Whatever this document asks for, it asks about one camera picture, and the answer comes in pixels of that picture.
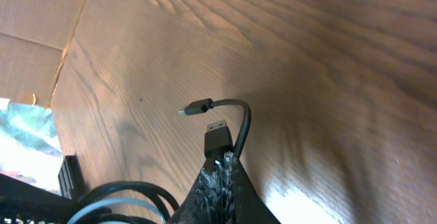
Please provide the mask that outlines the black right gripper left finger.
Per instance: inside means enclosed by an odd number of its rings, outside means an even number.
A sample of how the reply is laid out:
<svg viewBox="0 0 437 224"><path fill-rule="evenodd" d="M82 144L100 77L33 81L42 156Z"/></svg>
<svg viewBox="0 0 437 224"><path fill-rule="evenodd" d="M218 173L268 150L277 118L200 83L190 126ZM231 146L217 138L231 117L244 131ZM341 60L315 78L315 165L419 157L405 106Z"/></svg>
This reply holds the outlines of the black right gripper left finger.
<svg viewBox="0 0 437 224"><path fill-rule="evenodd" d="M168 223L235 223L234 181L231 178L234 163L232 155L207 158L186 199Z"/></svg>

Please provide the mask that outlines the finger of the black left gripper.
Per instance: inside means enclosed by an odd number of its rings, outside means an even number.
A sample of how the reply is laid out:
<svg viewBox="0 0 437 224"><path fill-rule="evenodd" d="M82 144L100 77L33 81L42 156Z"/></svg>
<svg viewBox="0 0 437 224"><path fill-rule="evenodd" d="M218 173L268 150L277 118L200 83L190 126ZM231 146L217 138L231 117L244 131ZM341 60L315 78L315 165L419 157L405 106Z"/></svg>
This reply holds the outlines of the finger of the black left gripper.
<svg viewBox="0 0 437 224"><path fill-rule="evenodd" d="M60 194L1 175L2 223L66 223L87 186L76 156L65 156L57 174Z"/></svg>

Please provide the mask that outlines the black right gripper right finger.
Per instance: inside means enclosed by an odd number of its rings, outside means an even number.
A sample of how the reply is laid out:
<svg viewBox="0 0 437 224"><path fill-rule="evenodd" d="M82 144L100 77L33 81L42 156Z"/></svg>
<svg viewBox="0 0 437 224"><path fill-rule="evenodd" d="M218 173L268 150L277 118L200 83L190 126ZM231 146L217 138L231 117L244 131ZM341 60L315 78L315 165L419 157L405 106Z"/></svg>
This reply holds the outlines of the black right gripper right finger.
<svg viewBox="0 0 437 224"><path fill-rule="evenodd" d="M242 163L233 153L225 154L229 211L237 224L280 224L257 194Z"/></svg>

